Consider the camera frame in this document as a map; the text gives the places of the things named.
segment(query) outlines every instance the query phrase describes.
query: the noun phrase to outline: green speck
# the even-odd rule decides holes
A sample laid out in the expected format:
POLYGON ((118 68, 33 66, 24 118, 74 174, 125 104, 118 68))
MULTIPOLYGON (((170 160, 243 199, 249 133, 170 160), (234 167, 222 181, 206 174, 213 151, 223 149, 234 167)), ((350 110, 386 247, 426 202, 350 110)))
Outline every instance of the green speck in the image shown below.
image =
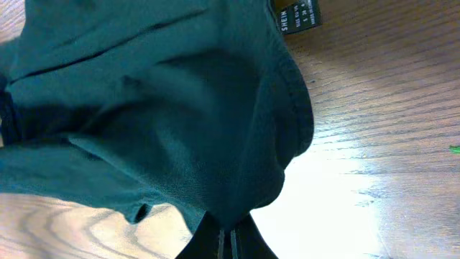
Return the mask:
POLYGON ((451 146, 451 147, 449 148, 449 150, 450 150, 453 154, 459 154, 459 155, 460 155, 460 146, 456 146, 456 147, 451 146))

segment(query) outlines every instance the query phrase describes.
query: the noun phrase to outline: wood grain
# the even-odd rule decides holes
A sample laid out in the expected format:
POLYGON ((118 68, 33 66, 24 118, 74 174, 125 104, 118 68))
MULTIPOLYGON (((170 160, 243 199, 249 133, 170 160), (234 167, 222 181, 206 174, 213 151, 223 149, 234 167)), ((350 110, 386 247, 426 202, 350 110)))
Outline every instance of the wood grain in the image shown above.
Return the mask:
MULTIPOLYGON (((311 149, 254 211, 280 258, 460 258, 460 1, 320 0, 324 25, 286 38, 316 116, 311 149)), ((0 4, 0 40, 22 27, 0 4)), ((0 195, 0 258, 174 258, 173 207, 120 214, 0 195)))

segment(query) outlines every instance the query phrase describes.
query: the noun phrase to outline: green fabric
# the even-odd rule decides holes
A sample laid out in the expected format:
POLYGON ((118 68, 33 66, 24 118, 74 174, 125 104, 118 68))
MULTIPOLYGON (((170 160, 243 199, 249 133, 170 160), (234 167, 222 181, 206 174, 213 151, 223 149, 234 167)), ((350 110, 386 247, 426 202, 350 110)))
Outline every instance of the green fabric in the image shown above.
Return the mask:
POLYGON ((171 203, 230 230, 281 191, 313 115, 268 0, 26 0, 0 47, 18 115, 0 192, 115 209, 171 203))

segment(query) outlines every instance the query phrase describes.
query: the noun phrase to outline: wooden table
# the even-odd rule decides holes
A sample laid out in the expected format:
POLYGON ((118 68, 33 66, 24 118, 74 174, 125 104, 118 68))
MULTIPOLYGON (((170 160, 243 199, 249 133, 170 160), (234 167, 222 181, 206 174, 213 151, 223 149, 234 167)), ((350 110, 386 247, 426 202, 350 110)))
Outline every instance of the wooden table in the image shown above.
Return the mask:
MULTIPOLYGON (((309 82, 311 149, 253 212, 280 258, 460 258, 460 1, 320 0, 324 25, 287 37, 309 82)), ((0 40, 22 28, 1 0, 0 40)), ((0 195, 0 258, 174 258, 175 208, 118 213, 0 195)))

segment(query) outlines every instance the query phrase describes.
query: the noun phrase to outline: black label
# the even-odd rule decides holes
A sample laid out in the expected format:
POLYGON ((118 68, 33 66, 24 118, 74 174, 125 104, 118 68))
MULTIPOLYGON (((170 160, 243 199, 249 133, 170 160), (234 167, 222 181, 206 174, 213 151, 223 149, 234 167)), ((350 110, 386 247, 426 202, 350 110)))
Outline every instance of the black label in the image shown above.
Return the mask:
POLYGON ((318 0, 300 0, 284 8, 277 14, 277 21, 285 35, 321 25, 318 0))

